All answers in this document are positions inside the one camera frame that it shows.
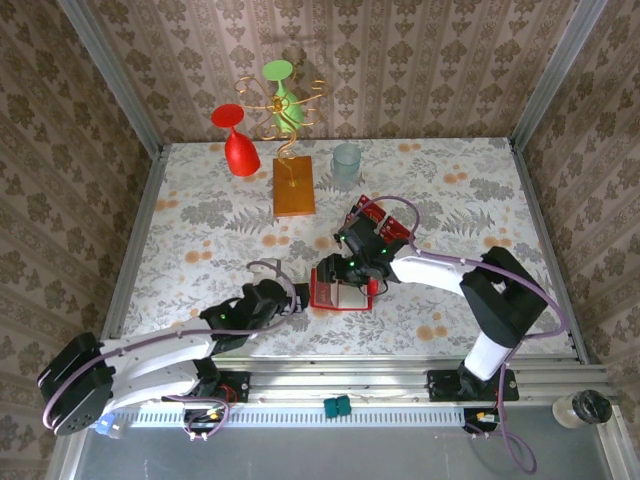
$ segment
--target wooden base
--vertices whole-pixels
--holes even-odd
[[[313,169],[311,157],[295,157],[285,160],[293,171],[294,184],[291,184],[291,172],[273,159],[273,215],[274,217],[292,217],[316,213],[313,195]]]

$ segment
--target wall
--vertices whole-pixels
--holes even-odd
[[[149,159],[55,2],[0,2],[0,478],[43,478],[36,376],[103,324]]]
[[[286,58],[326,79],[303,136],[507,136],[571,17],[567,0],[89,0],[166,143],[223,139],[212,110]],[[242,96],[263,103],[259,89]],[[260,113],[249,112],[252,127]]]
[[[526,154],[583,334],[638,451],[640,2],[608,2]]]

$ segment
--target white cylinder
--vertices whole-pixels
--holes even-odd
[[[464,366],[473,375],[486,382],[495,375],[511,350],[511,348],[503,347],[481,333],[465,358]]]

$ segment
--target table surface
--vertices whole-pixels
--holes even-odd
[[[313,160],[316,214],[285,218],[272,214],[278,142],[256,142],[262,167],[247,178],[231,175],[224,144],[174,144],[123,333],[158,330],[236,296],[251,279],[245,268],[251,260],[281,259],[294,281],[309,281],[321,258],[340,251],[332,232],[360,194],[401,195],[416,203],[422,248],[479,258],[501,245],[552,290],[506,139],[353,141],[362,150],[362,163],[358,185],[350,191],[331,180],[330,159],[340,143],[295,145],[298,155]],[[385,201],[382,206],[412,225],[413,214],[404,205]],[[557,324],[547,309],[533,331]],[[391,284],[371,312],[309,309],[228,355],[464,356],[478,333],[463,297],[424,285]],[[574,356],[566,334],[525,343],[520,354]]]

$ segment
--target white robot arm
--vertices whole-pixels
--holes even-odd
[[[455,262],[416,255],[407,240],[388,243],[377,222],[360,213],[335,235],[351,251],[349,257],[333,254],[317,267],[318,280],[366,285],[370,278],[382,282],[420,283],[463,296],[480,325],[481,333],[459,369],[463,390],[474,396],[489,382],[514,348],[524,339],[547,303],[517,282]],[[500,267],[536,284],[504,248],[493,247],[483,263]]]
[[[268,268],[251,270],[253,283],[242,287],[243,297],[184,323],[118,340],[99,342],[91,333],[74,338],[38,377],[48,405],[45,425],[68,435],[126,405],[170,396],[217,397],[221,374],[211,357],[241,347],[255,331],[274,328],[267,325],[275,315],[308,304],[307,284],[293,286],[293,292]]]

